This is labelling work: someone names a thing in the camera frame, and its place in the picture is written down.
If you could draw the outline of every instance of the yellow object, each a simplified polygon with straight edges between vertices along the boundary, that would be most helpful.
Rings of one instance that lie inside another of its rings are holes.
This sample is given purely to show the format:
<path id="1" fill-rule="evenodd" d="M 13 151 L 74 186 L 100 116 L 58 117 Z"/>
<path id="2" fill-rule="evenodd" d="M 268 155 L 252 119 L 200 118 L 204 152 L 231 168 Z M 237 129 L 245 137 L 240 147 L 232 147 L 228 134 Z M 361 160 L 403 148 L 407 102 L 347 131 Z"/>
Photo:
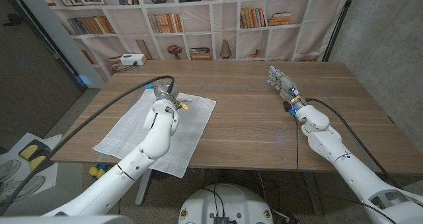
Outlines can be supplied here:
<path id="1" fill-rule="evenodd" d="M 185 110 L 187 110 L 187 109 L 188 109 L 188 107 L 185 105 L 185 103 L 181 102 L 181 103 L 180 103 L 180 105 L 181 105 L 183 108 L 185 108 Z"/>
<path id="2" fill-rule="evenodd" d="M 299 95 L 296 96 L 295 98 L 291 99 L 291 102 L 295 102 L 296 100 L 298 100 L 298 98 L 299 98 Z"/>
<path id="3" fill-rule="evenodd" d="M 37 145 L 30 145 L 28 146 L 24 151 L 20 152 L 20 156 L 22 158 L 25 158 L 26 160 L 29 159 L 29 157 L 37 150 Z"/>
<path id="4" fill-rule="evenodd" d="M 29 162 L 29 166 L 31 167 L 31 171 L 33 171 L 41 163 L 41 161 L 44 160 L 44 158 L 46 158 L 45 155 L 40 155 L 39 157 L 36 157 L 35 159 L 31 160 Z"/>
<path id="5" fill-rule="evenodd" d="M 96 176 L 96 175 L 97 175 L 97 173 L 98 173 L 98 169 L 97 169 L 96 167 L 91 167 L 91 168 L 90 168 L 90 171 L 88 171 L 88 173 L 89 173 L 91 176 Z"/>
<path id="6" fill-rule="evenodd" d="M 100 169 L 97 172 L 97 178 L 100 178 L 101 176 L 103 176 L 104 174 L 106 174 L 106 171 L 104 171 L 104 169 Z"/>

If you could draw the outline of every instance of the vase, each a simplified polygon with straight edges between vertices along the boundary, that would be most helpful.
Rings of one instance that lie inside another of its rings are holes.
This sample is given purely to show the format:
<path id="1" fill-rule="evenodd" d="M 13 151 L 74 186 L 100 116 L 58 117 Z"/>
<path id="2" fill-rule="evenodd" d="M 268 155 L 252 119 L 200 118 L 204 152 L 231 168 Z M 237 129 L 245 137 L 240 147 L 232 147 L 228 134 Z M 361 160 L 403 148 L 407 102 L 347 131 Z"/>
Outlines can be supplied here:
<path id="1" fill-rule="evenodd" d="M 223 59 L 229 59 L 229 56 L 232 56 L 231 49 L 229 48 L 229 43 L 227 40 L 223 40 L 222 49 L 220 49 L 220 56 Z"/>

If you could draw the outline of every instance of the shoe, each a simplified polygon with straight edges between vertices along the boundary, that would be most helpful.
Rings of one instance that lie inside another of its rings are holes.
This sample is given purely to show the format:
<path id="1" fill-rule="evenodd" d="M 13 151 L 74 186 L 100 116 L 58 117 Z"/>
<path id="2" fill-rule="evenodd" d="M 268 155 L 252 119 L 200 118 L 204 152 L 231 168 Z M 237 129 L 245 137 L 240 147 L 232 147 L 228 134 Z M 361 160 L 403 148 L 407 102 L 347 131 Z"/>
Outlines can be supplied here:
<path id="1" fill-rule="evenodd" d="M 22 200 L 31 196 L 35 191 L 37 191 L 41 185 L 44 183 L 44 176 L 34 176 L 32 177 L 28 184 L 19 192 L 18 196 L 13 200 L 14 202 Z M 3 184 L 0 187 L 0 203 L 5 202 L 6 199 L 12 195 L 12 193 L 18 188 L 22 181 L 10 182 Z"/>
<path id="2" fill-rule="evenodd" d="M 20 161 L 10 160 L 0 166 L 0 182 L 6 181 L 18 171 Z"/>

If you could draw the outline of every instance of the yellow sticker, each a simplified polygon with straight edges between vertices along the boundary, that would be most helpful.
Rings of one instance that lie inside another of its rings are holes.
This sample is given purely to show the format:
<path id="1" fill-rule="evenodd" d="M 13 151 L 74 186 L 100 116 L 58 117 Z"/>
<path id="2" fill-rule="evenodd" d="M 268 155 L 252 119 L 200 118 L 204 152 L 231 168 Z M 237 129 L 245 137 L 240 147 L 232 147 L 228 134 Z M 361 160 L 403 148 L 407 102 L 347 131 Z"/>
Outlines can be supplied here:
<path id="1" fill-rule="evenodd" d="M 181 102 L 181 103 L 180 103 L 180 105 L 181 105 L 183 108 L 185 108 L 185 110 L 187 110 L 187 109 L 188 109 L 188 107 L 185 105 L 185 103 Z"/>
<path id="2" fill-rule="evenodd" d="M 298 98 L 299 98 L 299 95 L 296 96 L 295 98 L 291 99 L 291 102 L 295 102 L 296 100 L 298 100 Z"/>

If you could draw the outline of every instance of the plant in pot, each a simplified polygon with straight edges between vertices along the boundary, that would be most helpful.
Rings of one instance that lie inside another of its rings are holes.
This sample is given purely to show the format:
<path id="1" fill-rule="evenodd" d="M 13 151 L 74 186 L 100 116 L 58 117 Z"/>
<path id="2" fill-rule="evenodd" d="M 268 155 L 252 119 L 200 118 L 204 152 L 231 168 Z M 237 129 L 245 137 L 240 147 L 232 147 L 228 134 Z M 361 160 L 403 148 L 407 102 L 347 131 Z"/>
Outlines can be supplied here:
<path id="1" fill-rule="evenodd" d="M 167 48 L 167 52 L 170 54 L 174 54 L 175 59 L 180 59 L 179 53 L 182 52 L 182 48 L 177 45 L 172 45 Z"/>

